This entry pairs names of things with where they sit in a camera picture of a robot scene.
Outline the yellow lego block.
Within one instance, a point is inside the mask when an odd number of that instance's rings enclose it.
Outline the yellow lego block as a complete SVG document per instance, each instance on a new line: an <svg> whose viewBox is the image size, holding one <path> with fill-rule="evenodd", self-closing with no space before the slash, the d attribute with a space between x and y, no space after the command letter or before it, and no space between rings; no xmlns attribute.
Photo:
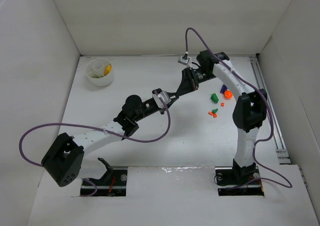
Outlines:
<svg viewBox="0 0 320 226"><path fill-rule="evenodd" d="M107 76L112 71L112 65L108 64L104 70L104 76Z"/></svg>

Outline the lime green lego brick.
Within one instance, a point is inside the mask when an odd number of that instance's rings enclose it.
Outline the lime green lego brick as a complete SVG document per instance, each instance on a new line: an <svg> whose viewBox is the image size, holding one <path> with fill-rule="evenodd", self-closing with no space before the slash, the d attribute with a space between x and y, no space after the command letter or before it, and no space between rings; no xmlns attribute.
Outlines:
<svg viewBox="0 0 320 226"><path fill-rule="evenodd" d="M93 74L93 75L91 75L90 77L93 78L93 79L99 79L99 78L101 78L101 76L100 76L100 75L97 75L97 74Z"/></svg>

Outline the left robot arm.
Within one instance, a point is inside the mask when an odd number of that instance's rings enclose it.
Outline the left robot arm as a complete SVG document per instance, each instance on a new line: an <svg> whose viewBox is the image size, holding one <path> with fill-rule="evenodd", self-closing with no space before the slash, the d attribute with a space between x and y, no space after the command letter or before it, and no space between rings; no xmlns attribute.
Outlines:
<svg viewBox="0 0 320 226"><path fill-rule="evenodd" d="M86 162L92 152L114 142L131 137L139 128L137 122L156 113L164 114L179 96L173 92L155 89L146 101L138 95L127 97L122 110L101 129L70 136L62 133L43 157L41 165L59 187L65 187L77 178L89 178L107 183L113 174L112 166L103 158Z"/></svg>

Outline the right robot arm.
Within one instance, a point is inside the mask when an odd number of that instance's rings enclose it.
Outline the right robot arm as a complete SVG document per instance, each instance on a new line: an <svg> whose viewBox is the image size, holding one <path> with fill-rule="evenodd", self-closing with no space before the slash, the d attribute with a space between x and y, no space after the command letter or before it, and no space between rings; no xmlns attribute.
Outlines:
<svg viewBox="0 0 320 226"><path fill-rule="evenodd" d="M231 91L236 100L232 119L238 130L237 149L230 169L216 169L216 182L221 187L243 185L250 181L257 172L253 157L254 143L260 127L267 117L264 89L255 91L247 83L241 81L238 72L232 66L230 58L223 52L211 55L207 50L201 51L196 60L199 67L191 67L191 58L182 56L178 61L186 63L182 70L181 83L175 92L176 97L191 93L199 88L199 84L218 78Z"/></svg>

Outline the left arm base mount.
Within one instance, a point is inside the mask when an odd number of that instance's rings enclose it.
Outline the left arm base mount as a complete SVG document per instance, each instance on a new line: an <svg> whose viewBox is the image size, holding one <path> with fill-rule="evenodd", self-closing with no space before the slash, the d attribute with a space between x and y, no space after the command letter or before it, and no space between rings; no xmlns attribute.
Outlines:
<svg viewBox="0 0 320 226"><path fill-rule="evenodd" d="M80 187L82 197L125 197L127 193L128 168L111 166L99 157L89 161L81 170L84 173Z"/></svg>

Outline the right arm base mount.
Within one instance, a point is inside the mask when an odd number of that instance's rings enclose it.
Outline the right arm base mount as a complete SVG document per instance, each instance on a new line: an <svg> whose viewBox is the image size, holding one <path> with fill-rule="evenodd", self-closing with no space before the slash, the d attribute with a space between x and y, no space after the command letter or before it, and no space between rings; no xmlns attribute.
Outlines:
<svg viewBox="0 0 320 226"><path fill-rule="evenodd" d="M232 167L215 167L215 176L213 178L217 185L219 196L264 196L264 190L259 178L259 170L256 168L253 172L245 176L238 177Z"/></svg>

